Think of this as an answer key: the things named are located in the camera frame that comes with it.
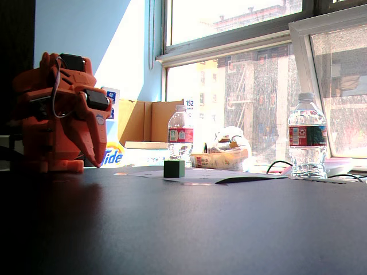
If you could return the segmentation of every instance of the black cable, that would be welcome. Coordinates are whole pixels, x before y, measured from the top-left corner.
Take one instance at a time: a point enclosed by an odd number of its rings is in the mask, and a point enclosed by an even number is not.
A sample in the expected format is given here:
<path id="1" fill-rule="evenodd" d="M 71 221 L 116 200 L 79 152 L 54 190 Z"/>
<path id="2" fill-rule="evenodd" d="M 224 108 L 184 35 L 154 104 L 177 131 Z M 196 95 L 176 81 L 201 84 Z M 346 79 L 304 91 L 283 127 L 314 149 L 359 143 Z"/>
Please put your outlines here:
<path id="1" fill-rule="evenodd" d="M 338 174 L 338 175 L 333 175 L 333 176 L 328 176 L 327 178 L 336 178 L 337 176 L 351 176 L 352 178 L 358 179 L 359 182 L 363 182 L 363 180 L 361 180 L 359 177 L 352 175 L 352 174 Z"/>
<path id="2" fill-rule="evenodd" d="M 282 162 L 282 163 L 285 163 L 285 164 L 287 164 L 287 165 L 293 166 L 293 164 L 291 164 L 291 163 L 289 163 L 289 162 L 286 162 L 286 161 L 284 161 L 284 160 L 277 160 L 277 161 L 273 162 L 272 164 L 270 164 L 268 171 L 266 171 L 266 174 L 269 174 L 269 171 L 270 171 L 271 167 L 272 167 L 275 163 L 278 163 L 278 162 Z"/>
<path id="3" fill-rule="evenodd" d="M 52 88 L 52 92 L 51 92 L 51 108 L 52 108 L 52 113 L 55 117 L 57 117 L 58 119 L 62 119 L 63 117 L 66 117 L 68 115 L 71 114 L 72 111 L 66 113 L 66 114 L 63 114 L 61 116 L 57 115 L 56 112 L 55 112 L 55 98 L 56 98 L 56 93 L 57 93 L 57 89 L 58 89 L 58 85 L 60 84 L 60 66 L 58 64 L 58 60 L 60 60 L 61 62 L 63 62 L 64 64 L 66 64 L 66 62 L 60 57 L 58 56 L 56 58 L 56 66 L 57 66 L 57 74 L 56 74 L 56 79 L 55 79 L 55 84 Z"/>

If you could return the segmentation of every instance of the cable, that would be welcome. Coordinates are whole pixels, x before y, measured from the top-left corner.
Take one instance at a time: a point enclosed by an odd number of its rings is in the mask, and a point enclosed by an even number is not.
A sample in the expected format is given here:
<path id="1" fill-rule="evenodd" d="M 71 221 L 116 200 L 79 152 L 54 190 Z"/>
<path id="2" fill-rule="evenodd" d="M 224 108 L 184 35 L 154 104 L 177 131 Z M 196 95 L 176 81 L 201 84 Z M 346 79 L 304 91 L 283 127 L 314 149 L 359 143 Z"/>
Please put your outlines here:
<path id="1" fill-rule="evenodd" d="M 333 175 L 333 176 L 328 176 L 327 178 L 336 178 L 337 176 L 351 176 L 352 178 L 358 179 L 359 182 L 363 183 L 363 180 L 361 180 L 359 177 L 352 175 L 352 174 L 338 174 L 338 175 Z"/>
<path id="2" fill-rule="evenodd" d="M 57 117 L 58 119 L 62 119 L 63 117 L 66 117 L 68 115 L 71 114 L 72 111 L 66 113 L 66 114 L 63 114 L 61 116 L 57 115 L 56 112 L 55 112 L 55 98 L 56 98 L 56 93 L 57 93 L 57 89 L 58 89 L 58 85 L 60 84 L 60 66 L 58 64 L 58 60 L 60 60 L 61 62 L 63 62 L 65 65 L 66 65 L 66 62 L 60 57 L 58 56 L 56 58 L 56 66 L 57 66 L 57 74 L 56 74 L 56 79 L 55 79 L 55 84 L 52 88 L 52 92 L 51 92 L 51 106 L 52 106 L 52 113 L 55 117 Z"/>
<path id="3" fill-rule="evenodd" d="M 284 160 L 277 160 L 277 161 L 273 162 L 272 164 L 270 164 L 268 171 L 266 171 L 266 174 L 269 174 L 270 168 L 271 168 L 275 163 L 278 163 L 278 162 L 282 162 L 282 163 L 285 163 L 285 164 L 287 164 L 287 165 L 293 166 L 293 164 L 291 164 L 291 163 L 289 163 L 289 162 L 286 162 L 286 161 L 284 161 Z"/>
<path id="4" fill-rule="evenodd" d="M 153 1 L 153 22 L 151 22 L 151 3 Z M 153 63 L 154 63 L 154 12 L 155 12 L 155 0 L 149 0 L 149 28 L 148 28 L 148 66 L 149 70 L 153 69 Z"/>

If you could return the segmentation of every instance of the black table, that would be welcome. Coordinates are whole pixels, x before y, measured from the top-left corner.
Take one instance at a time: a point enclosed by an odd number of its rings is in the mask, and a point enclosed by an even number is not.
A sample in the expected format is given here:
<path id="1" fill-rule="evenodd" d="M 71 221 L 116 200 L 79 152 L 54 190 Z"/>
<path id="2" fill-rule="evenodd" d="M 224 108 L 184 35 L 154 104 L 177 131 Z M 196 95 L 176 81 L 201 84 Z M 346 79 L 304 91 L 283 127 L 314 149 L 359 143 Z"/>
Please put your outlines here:
<path id="1" fill-rule="evenodd" d="M 11 274 L 367 274 L 365 183 L 114 175 L 142 169 L 0 173 Z"/>

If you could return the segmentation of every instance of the cardboard box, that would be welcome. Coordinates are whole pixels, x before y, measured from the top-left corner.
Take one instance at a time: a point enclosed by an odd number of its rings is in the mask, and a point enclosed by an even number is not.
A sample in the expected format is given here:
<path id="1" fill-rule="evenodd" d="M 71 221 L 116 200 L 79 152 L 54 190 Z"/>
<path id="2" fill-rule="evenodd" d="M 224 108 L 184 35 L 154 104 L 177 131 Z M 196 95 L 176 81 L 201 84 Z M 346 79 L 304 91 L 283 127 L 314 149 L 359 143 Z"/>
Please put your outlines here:
<path id="1" fill-rule="evenodd" d="M 148 102 L 120 99 L 120 144 L 130 142 L 167 142 L 168 121 L 175 113 L 176 105 L 184 101 Z"/>

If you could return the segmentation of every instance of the open window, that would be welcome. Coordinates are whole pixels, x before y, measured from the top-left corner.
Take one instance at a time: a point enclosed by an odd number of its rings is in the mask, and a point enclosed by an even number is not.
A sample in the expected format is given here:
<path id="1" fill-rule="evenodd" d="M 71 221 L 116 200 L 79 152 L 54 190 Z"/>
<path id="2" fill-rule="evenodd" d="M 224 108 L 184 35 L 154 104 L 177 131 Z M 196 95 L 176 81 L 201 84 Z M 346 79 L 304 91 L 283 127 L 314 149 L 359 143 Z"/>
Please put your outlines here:
<path id="1" fill-rule="evenodd" d="M 290 23 L 290 32 L 301 90 L 326 115 L 330 155 L 366 159 L 367 5 Z"/>

